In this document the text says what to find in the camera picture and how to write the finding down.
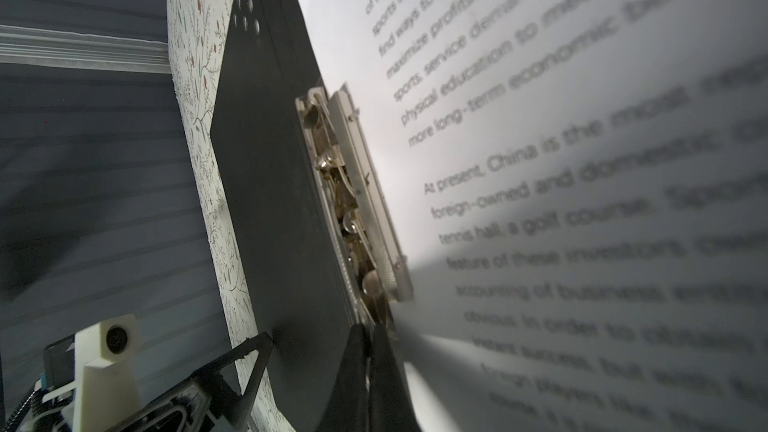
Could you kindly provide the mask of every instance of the clipboard clip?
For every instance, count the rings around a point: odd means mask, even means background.
[[[389,302],[410,300],[413,287],[346,85],[331,98],[309,89],[296,111],[358,319],[388,324]]]

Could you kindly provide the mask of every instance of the floral patterned surface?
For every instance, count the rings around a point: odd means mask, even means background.
[[[168,54],[226,326],[235,346],[258,332],[209,134],[231,7],[232,0],[168,0]],[[236,362],[242,388],[255,358],[254,352]],[[275,406],[266,372],[251,415],[259,432],[293,431]]]

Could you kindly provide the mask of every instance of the white paper sheet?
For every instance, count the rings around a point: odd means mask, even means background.
[[[299,0],[464,430],[765,430],[766,0]]]

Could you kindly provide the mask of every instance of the white molding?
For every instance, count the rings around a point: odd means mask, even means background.
[[[0,62],[170,73],[168,44],[0,24]]]

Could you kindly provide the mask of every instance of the floral tablecloth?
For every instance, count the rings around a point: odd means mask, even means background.
[[[168,0],[168,54],[214,257],[226,326],[235,346],[258,332],[224,187],[210,144],[210,122],[231,7],[232,0]],[[236,363],[237,377],[243,388],[254,360],[255,353]],[[259,432],[293,431],[275,406],[266,372],[252,416]]]

